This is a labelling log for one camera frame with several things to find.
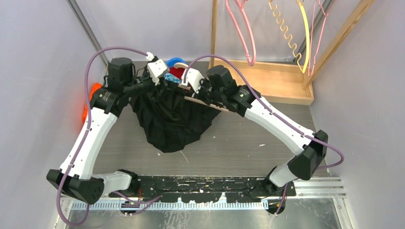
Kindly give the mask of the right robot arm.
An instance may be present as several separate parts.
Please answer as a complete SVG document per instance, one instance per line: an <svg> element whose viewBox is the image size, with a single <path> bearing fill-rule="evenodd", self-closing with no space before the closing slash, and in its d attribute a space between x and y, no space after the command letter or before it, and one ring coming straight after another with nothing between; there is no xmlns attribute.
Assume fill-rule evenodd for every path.
<svg viewBox="0 0 405 229"><path fill-rule="evenodd" d="M277 196L286 184L296 179L310 180L326 156L328 135L325 132L315 133L300 126L272 107L256 90L238 85L224 66L210 68L206 77L190 68L183 73L181 83L190 86L192 97L206 105L225 108L259 124L293 153L290 160L274 167L264 179L263 188L269 195Z"/></svg>

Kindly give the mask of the wooden hanger with metal hook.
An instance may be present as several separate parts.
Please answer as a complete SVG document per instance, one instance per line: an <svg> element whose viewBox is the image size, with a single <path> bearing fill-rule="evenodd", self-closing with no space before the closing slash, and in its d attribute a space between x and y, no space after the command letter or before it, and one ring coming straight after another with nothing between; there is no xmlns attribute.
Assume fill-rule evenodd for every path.
<svg viewBox="0 0 405 229"><path fill-rule="evenodd" d="M305 32L305 44L310 45L310 41L308 39L310 38L310 32L309 32L309 22L308 22L308 17L306 14L306 10L303 5L302 0L296 0L296 3L298 5L298 8L300 10L302 19L303 19L303 24L304 24L304 32ZM293 40L293 35L289 31L289 27L285 24L285 19L282 18L282 13L281 11L278 10L278 5L273 3L273 0L268 1L268 6L272 12L273 17L275 18L275 21L277 25L279 26L280 31L283 33L284 39L287 41L289 48L291 49L291 54L293 57L296 59L295 62L300 69L301 73L305 73L308 68L309 64L309 59L310 59L310 54L305 54L304 57L304 63L300 64L299 61L302 59L302 52L298 51L298 45L294 42Z"/></svg>

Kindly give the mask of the blue plastic bin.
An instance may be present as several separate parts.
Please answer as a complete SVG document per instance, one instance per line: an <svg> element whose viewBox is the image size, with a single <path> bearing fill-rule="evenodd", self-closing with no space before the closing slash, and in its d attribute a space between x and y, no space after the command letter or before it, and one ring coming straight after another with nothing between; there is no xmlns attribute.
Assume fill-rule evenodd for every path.
<svg viewBox="0 0 405 229"><path fill-rule="evenodd" d="M169 68L174 67L174 65L177 64L177 63L184 63L184 64L187 64L185 60L183 60L182 58L179 58L179 57L173 57L173 58L171 58L171 59L169 59L169 60L166 61L166 65L167 65Z"/></svg>

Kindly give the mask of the pink wire hanger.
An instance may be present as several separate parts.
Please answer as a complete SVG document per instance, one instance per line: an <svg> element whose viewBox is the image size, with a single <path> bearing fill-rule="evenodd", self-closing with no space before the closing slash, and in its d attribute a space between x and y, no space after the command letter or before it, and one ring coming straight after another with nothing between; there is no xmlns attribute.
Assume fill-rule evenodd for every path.
<svg viewBox="0 0 405 229"><path fill-rule="evenodd" d="M333 5L333 0L316 0L314 2L314 12L309 30L309 49L307 51L309 54L308 77L312 76L315 72L316 61L320 54L320 45L324 34L326 20Z"/></svg>

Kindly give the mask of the red pleated skirt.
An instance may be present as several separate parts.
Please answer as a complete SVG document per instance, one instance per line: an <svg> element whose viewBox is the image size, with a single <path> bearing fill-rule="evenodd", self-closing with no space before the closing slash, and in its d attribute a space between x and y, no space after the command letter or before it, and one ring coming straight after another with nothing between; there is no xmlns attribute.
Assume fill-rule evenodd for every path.
<svg viewBox="0 0 405 229"><path fill-rule="evenodd" d="M184 68L175 68L175 67L170 68L170 74L174 75L179 80L182 80L184 71L185 71Z"/></svg>

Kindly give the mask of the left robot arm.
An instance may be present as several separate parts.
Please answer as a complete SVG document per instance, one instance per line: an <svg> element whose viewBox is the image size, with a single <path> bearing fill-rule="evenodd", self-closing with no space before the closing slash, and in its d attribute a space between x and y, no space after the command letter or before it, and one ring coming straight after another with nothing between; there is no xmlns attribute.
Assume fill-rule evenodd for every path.
<svg viewBox="0 0 405 229"><path fill-rule="evenodd" d="M94 174L94 164L101 146L120 117L130 98L153 92L169 72L166 63L154 57L140 76L129 58L114 58L107 67L104 84L90 99L90 114L66 160L59 169L49 170L46 179L61 194L95 204L103 195L115 191L133 197L138 194L138 175L125 169L109 174Z"/></svg>

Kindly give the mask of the black garment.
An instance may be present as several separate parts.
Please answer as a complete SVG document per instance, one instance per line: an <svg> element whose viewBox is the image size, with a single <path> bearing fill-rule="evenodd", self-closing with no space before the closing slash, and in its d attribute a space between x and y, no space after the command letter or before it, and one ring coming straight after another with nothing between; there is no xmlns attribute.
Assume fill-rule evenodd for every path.
<svg viewBox="0 0 405 229"><path fill-rule="evenodd" d="M136 95L130 106L147 142L163 153L183 150L200 140L220 110L185 99L177 83L164 80L152 92Z"/></svg>

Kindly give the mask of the blue floral garment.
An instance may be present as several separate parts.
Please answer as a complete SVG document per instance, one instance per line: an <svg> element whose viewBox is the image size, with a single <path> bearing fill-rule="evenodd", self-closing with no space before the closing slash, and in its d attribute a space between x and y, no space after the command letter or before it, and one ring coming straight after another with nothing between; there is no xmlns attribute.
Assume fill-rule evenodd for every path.
<svg viewBox="0 0 405 229"><path fill-rule="evenodd" d="M181 83L181 79L177 78L175 75L171 74L171 73L166 73L164 75L164 79L173 83L177 83L180 84Z"/></svg>

